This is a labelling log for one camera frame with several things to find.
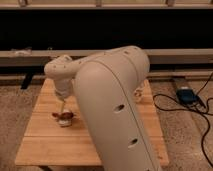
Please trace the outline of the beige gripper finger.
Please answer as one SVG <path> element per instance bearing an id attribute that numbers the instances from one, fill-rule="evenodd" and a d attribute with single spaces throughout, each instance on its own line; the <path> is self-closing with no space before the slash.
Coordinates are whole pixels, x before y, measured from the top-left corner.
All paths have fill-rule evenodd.
<path id="1" fill-rule="evenodd" d="M 63 113 L 65 104 L 66 104 L 66 101 L 65 101 L 64 99 L 61 100 L 61 109 L 60 109 L 60 113 Z"/>

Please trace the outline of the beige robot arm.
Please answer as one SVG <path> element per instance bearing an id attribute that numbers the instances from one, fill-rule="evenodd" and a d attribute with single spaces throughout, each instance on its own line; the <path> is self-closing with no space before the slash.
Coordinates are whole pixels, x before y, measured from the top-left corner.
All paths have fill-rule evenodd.
<path id="1" fill-rule="evenodd" d="M 76 97 L 105 171 L 162 171 L 134 102 L 149 69 L 147 54 L 137 46 L 78 60 L 62 55 L 45 65 L 58 98 Z"/>

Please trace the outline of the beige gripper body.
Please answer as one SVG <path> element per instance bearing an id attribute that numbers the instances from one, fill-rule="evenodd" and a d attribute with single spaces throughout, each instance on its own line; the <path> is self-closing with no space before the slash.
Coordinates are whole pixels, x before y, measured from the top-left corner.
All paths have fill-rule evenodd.
<path id="1" fill-rule="evenodd" d="M 59 99 L 66 99 L 72 95 L 73 86 L 70 79 L 61 79 L 54 82 L 55 94 Z"/>

